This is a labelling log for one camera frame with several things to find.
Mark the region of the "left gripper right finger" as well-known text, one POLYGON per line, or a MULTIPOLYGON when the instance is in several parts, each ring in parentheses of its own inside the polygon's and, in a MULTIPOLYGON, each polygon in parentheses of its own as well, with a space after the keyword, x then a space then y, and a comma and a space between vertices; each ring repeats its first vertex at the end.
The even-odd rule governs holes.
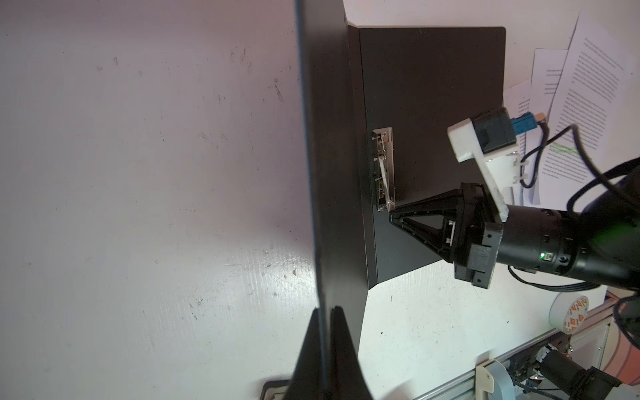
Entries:
POLYGON ((332 310, 331 334, 331 399, 372 400, 360 368, 345 312, 341 307, 332 310))

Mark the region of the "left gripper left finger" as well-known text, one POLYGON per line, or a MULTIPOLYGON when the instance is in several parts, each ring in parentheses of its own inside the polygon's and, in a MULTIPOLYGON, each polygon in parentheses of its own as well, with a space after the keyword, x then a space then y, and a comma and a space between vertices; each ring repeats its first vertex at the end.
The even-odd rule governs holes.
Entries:
POLYGON ((303 345, 284 400, 318 400, 324 395, 319 312, 310 318, 303 345))

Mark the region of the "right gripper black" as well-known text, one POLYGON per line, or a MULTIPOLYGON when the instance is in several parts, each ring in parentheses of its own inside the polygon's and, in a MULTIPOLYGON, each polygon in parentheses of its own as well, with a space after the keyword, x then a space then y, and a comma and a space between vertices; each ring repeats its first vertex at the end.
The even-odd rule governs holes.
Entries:
POLYGON ((503 223, 485 187, 463 183, 454 189, 408 203, 389 213, 389 221, 453 265, 454 277, 487 289, 497 262, 503 223), (413 219, 444 217, 440 228, 413 219))

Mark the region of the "printed paper sheets stack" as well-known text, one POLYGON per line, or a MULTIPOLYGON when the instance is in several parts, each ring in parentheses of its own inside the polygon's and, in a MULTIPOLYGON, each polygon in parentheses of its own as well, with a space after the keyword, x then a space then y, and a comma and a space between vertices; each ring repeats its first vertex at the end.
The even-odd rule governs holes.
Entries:
POLYGON ((578 126, 587 155, 600 164, 636 66, 635 56, 586 13, 579 15, 568 49, 535 51, 531 79, 504 93, 511 114, 541 113, 550 130, 542 156, 531 156, 523 168, 533 186, 513 188, 516 205, 564 210, 593 179, 568 126, 578 126))

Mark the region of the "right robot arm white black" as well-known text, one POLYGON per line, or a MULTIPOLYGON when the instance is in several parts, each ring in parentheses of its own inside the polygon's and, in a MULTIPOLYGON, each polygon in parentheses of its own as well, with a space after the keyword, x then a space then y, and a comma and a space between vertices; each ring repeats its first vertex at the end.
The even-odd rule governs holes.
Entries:
POLYGON ((511 206, 501 220, 482 184, 392 211, 391 225, 454 266, 454 276, 487 288, 496 265, 637 291, 639 211, 608 192, 582 213, 511 206))

